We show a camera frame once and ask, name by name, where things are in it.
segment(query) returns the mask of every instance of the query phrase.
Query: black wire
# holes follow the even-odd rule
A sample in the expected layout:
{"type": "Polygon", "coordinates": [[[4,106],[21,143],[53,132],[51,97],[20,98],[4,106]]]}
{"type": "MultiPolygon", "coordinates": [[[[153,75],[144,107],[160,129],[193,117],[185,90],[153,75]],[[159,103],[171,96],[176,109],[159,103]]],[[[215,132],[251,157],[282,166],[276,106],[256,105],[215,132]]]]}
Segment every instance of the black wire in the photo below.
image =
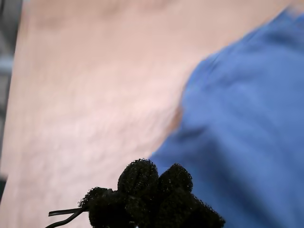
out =
{"type": "Polygon", "coordinates": [[[50,211],[48,213],[48,216],[73,214],[77,211],[79,211],[79,208],[68,209],[68,210],[54,210],[54,211],[50,211]]]}
{"type": "Polygon", "coordinates": [[[82,207],[77,209],[78,211],[75,212],[73,215],[71,215],[70,217],[68,217],[66,220],[60,221],[60,222],[55,222],[49,226],[47,226],[46,228],[55,228],[55,227],[60,227],[63,226],[67,223],[69,223],[70,221],[72,221],[73,219],[75,219],[78,215],[80,215],[82,212],[84,212],[85,210],[87,210],[87,207],[82,207]]]}

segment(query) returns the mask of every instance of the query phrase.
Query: black foam object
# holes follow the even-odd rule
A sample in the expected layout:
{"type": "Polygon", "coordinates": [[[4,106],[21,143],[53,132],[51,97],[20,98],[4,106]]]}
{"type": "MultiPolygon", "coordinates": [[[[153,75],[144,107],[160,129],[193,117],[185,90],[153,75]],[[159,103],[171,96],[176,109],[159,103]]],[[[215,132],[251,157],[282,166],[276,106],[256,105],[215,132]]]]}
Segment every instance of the black foam object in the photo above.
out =
{"type": "Polygon", "coordinates": [[[123,171],[117,190],[93,188],[79,209],[52,211],[49,216],[88,211],[93,228],[222,228],[224,219],[197,199],[192,187],[192,177],[181,165],[172,165],[159,177],[150,160],[139,159],[123,171]]]}

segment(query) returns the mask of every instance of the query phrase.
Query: blue fabric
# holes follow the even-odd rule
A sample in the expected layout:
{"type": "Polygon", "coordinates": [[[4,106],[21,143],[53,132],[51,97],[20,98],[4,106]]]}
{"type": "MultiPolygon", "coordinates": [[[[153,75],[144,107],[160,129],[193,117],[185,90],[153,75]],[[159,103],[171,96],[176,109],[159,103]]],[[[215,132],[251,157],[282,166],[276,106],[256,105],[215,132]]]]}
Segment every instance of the blue fabric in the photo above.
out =
{"type": "Polygon", "coordinates": [[[202,61],[181,104],[159,173],[184,166],[226,228],[304,227],[304,20],[285,10],[202,61]]]}

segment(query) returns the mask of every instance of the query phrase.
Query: blue sleeve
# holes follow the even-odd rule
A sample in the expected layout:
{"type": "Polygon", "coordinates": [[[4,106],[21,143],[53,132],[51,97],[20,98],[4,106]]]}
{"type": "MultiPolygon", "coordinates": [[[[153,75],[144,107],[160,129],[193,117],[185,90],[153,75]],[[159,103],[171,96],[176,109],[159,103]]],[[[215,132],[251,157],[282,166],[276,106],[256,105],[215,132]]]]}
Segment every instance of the blue sleeve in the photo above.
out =
{"type": "Polygon", "coordinates": [[[151,156],[174,163],[226,228],[304,224],[304,39],[286,11],[194,70],[178,129],[151,156]]]}

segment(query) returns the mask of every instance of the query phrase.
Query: blue shirt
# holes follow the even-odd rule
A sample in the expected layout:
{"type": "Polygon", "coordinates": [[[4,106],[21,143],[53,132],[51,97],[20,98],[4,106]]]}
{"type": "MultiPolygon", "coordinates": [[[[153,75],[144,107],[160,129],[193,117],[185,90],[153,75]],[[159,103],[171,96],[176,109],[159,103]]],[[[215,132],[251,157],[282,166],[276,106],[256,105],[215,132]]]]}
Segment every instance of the blue shirt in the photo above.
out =
{"type": "Polygon", "coordinates": [[[174,163],[225,228],[304,227],[304,20],[288,10],[202,61],[150,157],[174,163]]]}

